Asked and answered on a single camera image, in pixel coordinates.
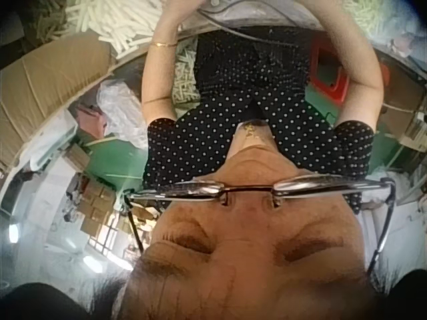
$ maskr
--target gold bracelet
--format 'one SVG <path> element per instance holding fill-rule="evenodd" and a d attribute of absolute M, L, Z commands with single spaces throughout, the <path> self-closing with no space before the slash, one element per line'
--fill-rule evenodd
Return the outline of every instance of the gold bracelet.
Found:
<path fill-rule="evenodd" d="M 151 45 L 155 47 L 176 47 L 178 43 L 151 42 Z"/>

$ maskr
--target red stool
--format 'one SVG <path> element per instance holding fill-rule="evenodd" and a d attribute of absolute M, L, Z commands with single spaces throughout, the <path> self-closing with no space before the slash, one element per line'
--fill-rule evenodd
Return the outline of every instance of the red stool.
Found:
<path fill-rule="evenodd" d="M 332 86 L 329 86 L 317 78 L 319 58 L 321 53 L 326 53 L 333 57 L 339 63 L 338 53 L 336 52 L 331 41 L 325 36 L 315 37 L 312 45 L 312 57 L 310 66 L 310 82 L 313 87 L 324 94 L 336 105 L 341 106 L 347 95 L 350 78 L 347 76 L 342 66 L 338 67 L 337 78 Z M 386 65 L 380 64 L 384 86 L 387 87 L 390 83 L 390 71 Z"/>

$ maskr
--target cardboard sheet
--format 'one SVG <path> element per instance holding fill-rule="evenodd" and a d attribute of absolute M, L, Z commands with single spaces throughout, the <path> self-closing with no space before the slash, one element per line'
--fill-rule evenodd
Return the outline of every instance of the cardboard sheet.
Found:
<path fill-rule="evenodd" d="M 110 48 L 94 33 L 44 45 L 0 71 L 0 165 L 14 166 L 24 144 L 76 94 L 111 66 Z"/>

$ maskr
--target eye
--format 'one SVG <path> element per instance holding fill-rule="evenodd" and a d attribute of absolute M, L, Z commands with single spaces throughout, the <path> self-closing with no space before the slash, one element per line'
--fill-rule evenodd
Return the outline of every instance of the eye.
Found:
<path fill-rule="evenodd" d="M 189 235 L 164 235 L 163 240 L 170 241 L 172 243 L 175 243 L 176 245 L 199 253 L 205 253 L 207 255 L 210 255 L 212 253 L 211 248 L 205 245 L 203 241 Z"/>

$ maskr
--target black polka dot blouse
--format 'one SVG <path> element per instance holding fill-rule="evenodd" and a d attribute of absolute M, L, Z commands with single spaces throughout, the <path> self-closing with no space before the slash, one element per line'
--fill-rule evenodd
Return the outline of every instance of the black polka dot blouse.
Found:
<path fill-rule="evenodd" d="M 359 121 L 333 128 L 304 99 L 311 31 L 250 27 L 242 32 L 286 45 L 255 43 L 223 31 L 199 36 L 195 79 L 201 103 L 176 122 L 158 119 L 150 124 L 143 188 L 218 170 L 238 124 L 249 119 L 265 119 L 280 153 L 297 167 L 364 178 L 373 130 Z M 346 200 L 358 213 L 361 196 Z M 160 203 L 158 209 L 166 207 Z"/>

